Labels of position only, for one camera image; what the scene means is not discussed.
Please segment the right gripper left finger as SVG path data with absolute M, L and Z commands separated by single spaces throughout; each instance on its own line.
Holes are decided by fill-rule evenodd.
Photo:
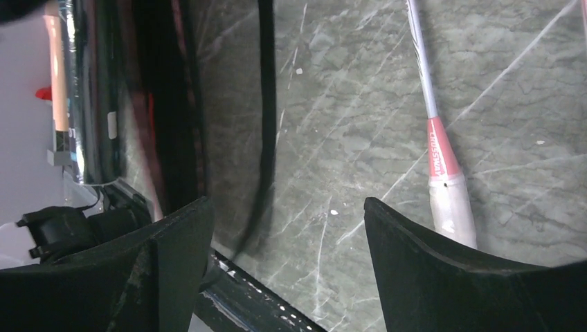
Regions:
M 203 197 L 51 264 L 1 271 L 2 331 L 187 331 L 214 212 Z

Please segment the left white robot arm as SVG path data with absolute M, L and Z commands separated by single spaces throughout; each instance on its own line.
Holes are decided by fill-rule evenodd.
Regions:
M 152 204 L 123 183 L 72 185 L 63 206 L 49 206 L 1 225 L 1 269 L 56 261 L 151 223 Z

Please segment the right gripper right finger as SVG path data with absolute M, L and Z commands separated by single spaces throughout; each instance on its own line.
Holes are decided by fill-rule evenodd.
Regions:
M 487 254 L 375 197 L 365 230 L 388 331 L 585 331 L 586 262 L 555 267 Z

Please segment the black shuttlecock tube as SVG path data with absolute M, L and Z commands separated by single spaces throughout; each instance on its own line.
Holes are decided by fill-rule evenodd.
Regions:
M 120 174 L 120 24 L 116 1 L 59 1 L 73 180 L 107 185 Z

